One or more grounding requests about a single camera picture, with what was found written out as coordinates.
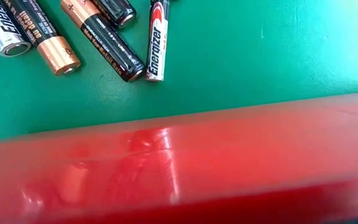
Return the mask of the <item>red plastic bin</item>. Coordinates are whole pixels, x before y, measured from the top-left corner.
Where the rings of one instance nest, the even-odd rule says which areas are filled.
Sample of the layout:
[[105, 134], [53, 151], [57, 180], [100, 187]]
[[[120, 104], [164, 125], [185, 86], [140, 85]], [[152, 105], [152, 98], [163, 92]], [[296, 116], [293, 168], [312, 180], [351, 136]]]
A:
[[358, 218], [358, 93], [0, 141], [0, 224]]

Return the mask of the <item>pile of loose batteries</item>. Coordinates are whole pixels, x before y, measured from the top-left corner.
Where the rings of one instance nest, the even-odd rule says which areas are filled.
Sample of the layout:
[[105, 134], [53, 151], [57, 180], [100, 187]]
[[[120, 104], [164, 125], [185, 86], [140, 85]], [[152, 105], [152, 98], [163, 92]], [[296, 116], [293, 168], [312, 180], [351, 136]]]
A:
[[125, 82], [144, 71], [141, 59], [91, 0], [61, 0], [60, 6]]

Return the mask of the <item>green table mat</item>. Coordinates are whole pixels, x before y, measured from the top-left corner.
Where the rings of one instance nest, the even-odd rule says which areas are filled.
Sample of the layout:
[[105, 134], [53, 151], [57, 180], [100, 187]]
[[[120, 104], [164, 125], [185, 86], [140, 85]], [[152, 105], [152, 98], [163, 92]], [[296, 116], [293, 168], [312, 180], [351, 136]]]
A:
[[0, 140], [29, 133], [358, 92], [358, 0], [172, 0], [165, 78], [126, 83], [63, 12], [39, 0], [81, 60], [0, 56]]

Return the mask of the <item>black cylindrical battery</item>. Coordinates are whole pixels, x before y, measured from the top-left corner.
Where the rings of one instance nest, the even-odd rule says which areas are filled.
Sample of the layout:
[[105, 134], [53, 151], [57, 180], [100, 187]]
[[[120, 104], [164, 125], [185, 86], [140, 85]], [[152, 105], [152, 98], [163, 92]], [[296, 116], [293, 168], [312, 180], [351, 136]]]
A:
[[92, 0], [102, 15], [116, 28], [123, 28], [132, 22], [137, 12], [129, 0]]

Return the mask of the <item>silver Energizer AA battery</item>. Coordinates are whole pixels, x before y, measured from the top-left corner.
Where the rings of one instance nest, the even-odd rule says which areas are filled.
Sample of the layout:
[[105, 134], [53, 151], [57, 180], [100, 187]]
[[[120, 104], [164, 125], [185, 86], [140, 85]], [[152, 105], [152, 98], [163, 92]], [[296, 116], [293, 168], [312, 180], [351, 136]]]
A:
[[0, 1], [0, 55], [15, 57], [30, 50], [32, 44], [22, 35], [19, 26], [11, 19]]

